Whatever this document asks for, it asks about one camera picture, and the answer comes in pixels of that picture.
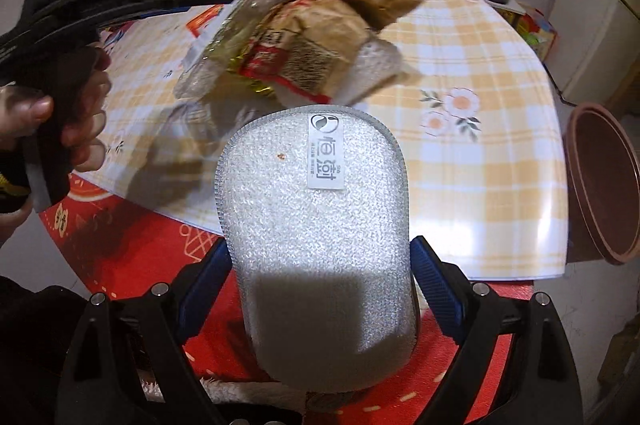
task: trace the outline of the blue clamp pad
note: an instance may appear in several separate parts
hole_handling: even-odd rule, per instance
[[[453,338],[456,344],[462,344],[466,338],[463,326],[465,304],[456,296],[457,290],[447,281],[443,263],[421,235],[411,241],[409,251],[411,270],[442,334]]]
[[[202,329],[213,303],[231,271],[231,256],[226,241],[219,239],[199,264],[200,271],[180,301],[176,338],[184,344]]]

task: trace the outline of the red tablecloth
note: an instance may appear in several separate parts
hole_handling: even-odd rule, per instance
[[[113,299],[138,296],[181,267],[200,261],[215,234],[168,219],[110,195],[77,176],[69,197],[41,215],[60,252],[85,286]],[[530,283],[493,285],[502,295],[529,298]],[[495,394],[509,347],[498,341],[494,360],[469,420],[484,415]],[[268,381],[244,333],[232,273],[199,336],[184,347],[196,374],[225,381]],[[307,425],[413,423],[442,379],[456,346],[440,333],[431,312],[422,317],[418,344],[398,374],[366,391],[338,414],[309,414]]]

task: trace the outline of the tablecloth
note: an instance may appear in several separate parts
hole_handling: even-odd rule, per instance
[[[141,20],[113,46],[108,146],[83,175],[160,214],[220,232],[213,197],[226,139],[277,109],[221,81],[203,113],[172,88],[205,8]],[[212,22],[221,22],[229,6]],[[483,0],[427,0],[386,28],[404,70],[361,107],[398,140],[408,170],[410,234],[470,278],[564,272],[566,173],[547,76]]]

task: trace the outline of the metal screw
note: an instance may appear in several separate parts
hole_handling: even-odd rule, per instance
[[[89,299],[89,302],[94,306],[100,306],[105,300],[107,300],[107,296],[104,293],[94,293]]]
[[[474,284],[473,290],[475,294],[481,297],[484,297],[491,291],[490,288],[484,282],[476,282]]]
[[[168,291],[169,291],[169,285],[165,282],[156,283],[151,287],[151,293],[154,294],[156,297],[164,295]]]
[[[551,302],[551,299],[549,299],[549,296],[546,293],[539,291],[536,293],[536,302],[540,304],[540,306],[546,306]]]

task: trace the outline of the human hand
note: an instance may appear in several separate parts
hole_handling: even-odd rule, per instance
[[[76,104],[75,121],[62,129],[62,145],[71,150],[70,161],[76,170],[98,170],[106,154],[104,144],[97,139],[106,124],[102,110],[104,99],[111,89],[105,69],[111,59],[102,49],[94,72],[82,88]],[[17,138],[33,134],[53,113],[51,97],[34,98],[23,94],[20,88],[0,88],[0,150],[11,151]],[[31,199],[10,214],[0,214],[0,245],[4,243],[31,213]]]

